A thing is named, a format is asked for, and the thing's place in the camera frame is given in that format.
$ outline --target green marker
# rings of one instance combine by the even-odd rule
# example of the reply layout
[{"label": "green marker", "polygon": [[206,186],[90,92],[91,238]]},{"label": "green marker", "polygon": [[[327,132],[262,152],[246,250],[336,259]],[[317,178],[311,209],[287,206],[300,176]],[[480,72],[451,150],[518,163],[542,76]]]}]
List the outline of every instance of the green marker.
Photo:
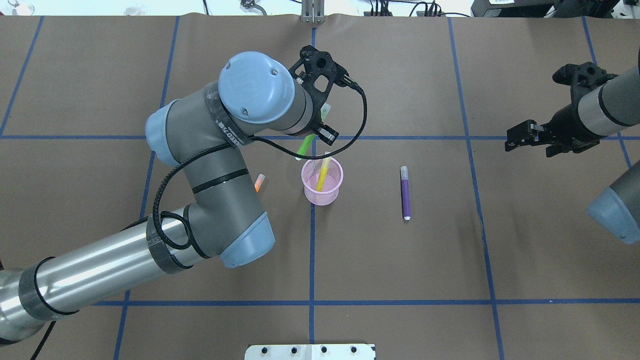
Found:
[{"label": "green marker", "polygon": [[[326,114],[329,113],[329,110],[331,110],[331,105],[329,104],[322,105],[322,108],[320,108],[320,119],[324,121],[324,118],[326,118]],[[311,146],[311,143],[314,141],[315,138],[316,138],[316,134],[307,135],[307,137],[305,137],[305,140],[302,142],[302,145],[300,145],[300,148],[298,149],[298,154],[307,155],[307,151],[309,151],[309,147]]]},{"label": "green marker", "polygon": [[309,147],[311,146],[311,143],[314,141],[315,137],[316,134],[307,135],[307,137],[305,137],[305,141],[302,142],[302,145],[300,145],[300,148],[298,149],[298,154],[307,155],[307,151],[309,151]]}]

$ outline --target white bracket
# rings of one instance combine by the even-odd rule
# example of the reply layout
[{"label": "white bracket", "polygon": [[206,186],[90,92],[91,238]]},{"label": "white bracket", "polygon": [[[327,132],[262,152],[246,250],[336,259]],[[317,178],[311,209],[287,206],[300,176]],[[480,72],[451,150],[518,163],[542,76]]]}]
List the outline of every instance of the white bracket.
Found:
[{"label": "white bracket", "polygon": [[309,24],[324,23],[324,0],[302,0],[300,21]]},{"label": "white bracket", "polygon": [[373,344],[252,345],[244,360],[376,360]]}]

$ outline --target yellow marker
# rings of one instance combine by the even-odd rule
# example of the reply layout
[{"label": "yellow marker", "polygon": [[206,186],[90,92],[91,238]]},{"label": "yellow marker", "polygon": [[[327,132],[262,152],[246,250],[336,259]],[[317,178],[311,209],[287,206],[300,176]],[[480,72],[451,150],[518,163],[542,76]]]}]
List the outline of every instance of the yellow marker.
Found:
[{"label": "yellow marker", "polygon": [[260,186],[262,186],[262,181],[264,180],[264,175],[259,174],[258,178],[255,180],[255,184],[253,184],[253,187],[255,188],[255,192],[259,192],[260,191]]},{"label": "yellow marker", "polygon": [[316,191],[321,192],[324,187],[324,180],[326,179],[326,173],[329,171],[329,162],[331,162],[331,156],[322,160],[322,166],[320,167],[320,176],[318,177],[318,184],[316,185]]}]

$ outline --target light blue cap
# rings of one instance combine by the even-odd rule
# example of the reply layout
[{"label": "light blue cap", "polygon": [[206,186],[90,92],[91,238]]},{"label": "light blue cap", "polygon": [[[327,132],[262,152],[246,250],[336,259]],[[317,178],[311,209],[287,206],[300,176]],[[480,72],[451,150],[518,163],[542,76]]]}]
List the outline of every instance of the light blue cap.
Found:
[{"label": "light blue cap", "polygon": [[296,89],[284,65],[247,51],[229,60],[220,72],[218,93],[231,115],[252,124],[267,124],[286,113]]},{"label": "light blue cap", "polygon": [[266,211],[220,254],[228,268],[246,265],[271,250],[276,239]]},{"label": "light blue cap", "polygon": [[606,188],[587,208],[593,220],[627,244],[640,240],[640,228],[633,215],[612,188]]},{"label": "light blue cap", "polygon": [[171,150],[169,150],[169,144],[166,141],[166,117],[169,114],[169,109],[173,105],[174,100],[167,105],[160,108],[155,113],[149,116],[147,124],[145,125],[145,134],[147,136],[147,143],[152,151],[156,152],[156,156],[163,163],[176,167],[179,165],[178,161],[173,158]]}]

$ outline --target white mounting plate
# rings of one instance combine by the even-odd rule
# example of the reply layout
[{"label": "white mounting plate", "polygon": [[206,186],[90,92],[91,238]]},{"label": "white mounting plate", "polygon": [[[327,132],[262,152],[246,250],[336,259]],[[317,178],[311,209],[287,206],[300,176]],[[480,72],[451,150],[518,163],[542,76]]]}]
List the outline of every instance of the white mounting plate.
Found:
[{"label": "white mounting plate", "polygon": [[376,360],[373,344],[252,345],[244,360]]}]

